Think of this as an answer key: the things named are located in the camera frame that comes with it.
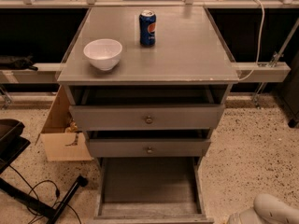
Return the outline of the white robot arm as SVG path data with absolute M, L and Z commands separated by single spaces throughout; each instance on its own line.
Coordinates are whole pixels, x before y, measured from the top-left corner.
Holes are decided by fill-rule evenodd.
M 251 208 L 231 214 L 225 224 L 299 224 L 299 210 L 273 195 L 261 193 Z

